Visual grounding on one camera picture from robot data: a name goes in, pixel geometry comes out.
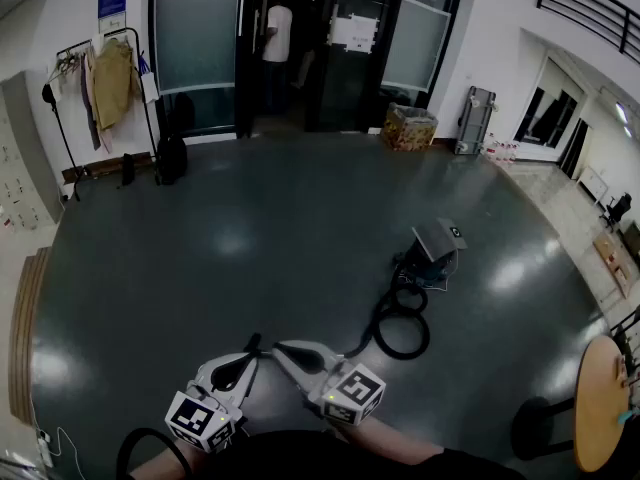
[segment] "white shirt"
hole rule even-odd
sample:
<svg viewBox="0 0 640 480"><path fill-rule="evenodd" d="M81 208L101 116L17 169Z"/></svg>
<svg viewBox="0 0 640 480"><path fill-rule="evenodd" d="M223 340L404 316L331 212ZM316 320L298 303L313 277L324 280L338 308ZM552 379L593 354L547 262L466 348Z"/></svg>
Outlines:
<svg viewBox="0 0 640 480"><path fill-rule="evenodd" d="M269 9L267 28L277 28L276 35L272 36L264 47L262 60L269 62L286 62L289 58L289 32L293 14L286 7L274 5Z"/></svg>

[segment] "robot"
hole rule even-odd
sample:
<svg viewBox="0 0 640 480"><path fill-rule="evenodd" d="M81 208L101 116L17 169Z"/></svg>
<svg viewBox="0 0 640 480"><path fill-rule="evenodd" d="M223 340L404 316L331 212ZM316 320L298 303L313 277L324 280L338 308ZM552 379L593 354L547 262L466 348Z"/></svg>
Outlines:
<svg viewBox="0 0 640 480"><path fill-rule="evenodd" d="M243 352L198 368L165 416L175 437L207 453L224 449L246 422L240 407L251 392L260 358L276 361L303 394L305 405L342 424L359 425L382 400L386 384L379 377L321 343L281 341L265 352L259 342L260 335L254 334Z"/></svg>

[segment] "round wooden table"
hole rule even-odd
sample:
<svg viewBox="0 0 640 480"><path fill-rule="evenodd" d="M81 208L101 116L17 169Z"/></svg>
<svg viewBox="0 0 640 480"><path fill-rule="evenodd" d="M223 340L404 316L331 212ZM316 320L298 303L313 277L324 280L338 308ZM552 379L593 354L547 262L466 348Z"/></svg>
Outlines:
<svg viewBox="0 0 640 480"><path fill-rule="evenodd" d="M542 398L527 400L511 425L516 456L531 460L573 449L582 471L600 469L620 441L624 425L618 417L629 408L629 388L618 376L620 350L607 336L595 338L584 352L574 398L555 405ZM574 439L552 444L552 416L575 407Z"/></svg>

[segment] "person in white shirt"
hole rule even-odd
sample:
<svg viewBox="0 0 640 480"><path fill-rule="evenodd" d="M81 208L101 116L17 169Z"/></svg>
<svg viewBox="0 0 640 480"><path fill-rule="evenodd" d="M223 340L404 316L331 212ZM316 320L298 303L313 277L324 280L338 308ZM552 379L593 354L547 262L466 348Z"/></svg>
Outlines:
<svg viewBox="0 0 640 480"><path fill-rule="evenodd" d="M265 106L268 112L284 112L287 105L287 59L291 10L275 1L267 18L267 43L264 47Z"/></svg>

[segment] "white cube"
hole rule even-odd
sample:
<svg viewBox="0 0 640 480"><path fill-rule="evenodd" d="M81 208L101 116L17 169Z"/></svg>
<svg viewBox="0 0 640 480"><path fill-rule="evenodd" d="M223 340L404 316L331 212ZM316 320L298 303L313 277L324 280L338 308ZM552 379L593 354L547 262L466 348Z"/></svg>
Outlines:
<svg viewBox="0 0 640 480"><path fill-rule="evenodd" d="M380 404L386 384L358 364L322 396L322 414L347 425L359 425Z"/></svg>
<svg viewBox="0 0 640 480"><path fill-rule="evenodd" d="M235 432L233 420L204 402L178 391L164 418L179 439L210 453Z"/></svg>

